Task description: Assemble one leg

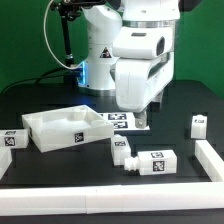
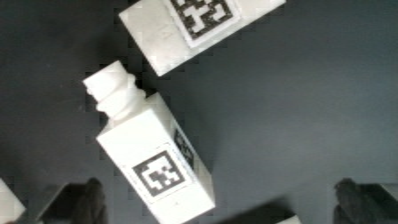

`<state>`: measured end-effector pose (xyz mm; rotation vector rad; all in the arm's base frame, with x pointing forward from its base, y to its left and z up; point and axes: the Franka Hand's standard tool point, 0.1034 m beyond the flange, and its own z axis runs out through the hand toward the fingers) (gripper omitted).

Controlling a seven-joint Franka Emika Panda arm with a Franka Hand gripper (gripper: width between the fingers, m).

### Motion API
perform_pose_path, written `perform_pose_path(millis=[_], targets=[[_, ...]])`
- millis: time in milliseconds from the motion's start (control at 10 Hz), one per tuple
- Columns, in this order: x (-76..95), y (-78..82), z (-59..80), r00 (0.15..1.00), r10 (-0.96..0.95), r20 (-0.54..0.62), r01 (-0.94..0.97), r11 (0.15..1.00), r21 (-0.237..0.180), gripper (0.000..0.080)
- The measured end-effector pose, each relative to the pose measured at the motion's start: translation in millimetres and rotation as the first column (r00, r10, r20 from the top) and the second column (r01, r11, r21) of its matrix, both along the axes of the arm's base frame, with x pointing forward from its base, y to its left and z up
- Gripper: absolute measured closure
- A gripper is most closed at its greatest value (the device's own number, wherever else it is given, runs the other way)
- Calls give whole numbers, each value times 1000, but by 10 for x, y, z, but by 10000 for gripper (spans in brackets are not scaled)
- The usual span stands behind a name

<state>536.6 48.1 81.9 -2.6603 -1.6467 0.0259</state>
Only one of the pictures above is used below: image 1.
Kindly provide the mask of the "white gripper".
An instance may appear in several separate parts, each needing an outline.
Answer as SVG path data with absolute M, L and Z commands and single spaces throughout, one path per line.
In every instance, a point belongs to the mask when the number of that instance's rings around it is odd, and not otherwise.
M 143 110 L 172 80 L 173 73 L 173 53 L 152 60 L 117 60 L 116 102 L 120 110 L 140 112 L 134 114 L 137 128 L 147 126 L 147 114 Z

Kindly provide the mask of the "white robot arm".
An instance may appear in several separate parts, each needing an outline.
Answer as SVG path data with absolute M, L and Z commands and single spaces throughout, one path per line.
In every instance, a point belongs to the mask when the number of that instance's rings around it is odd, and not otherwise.
M 174 73 L 179 0 L 106 0 L 85 7 L 88 57 L 79 86 L 113 96 L 135 126 L 147 126 L 147 106 L 159 102 Z

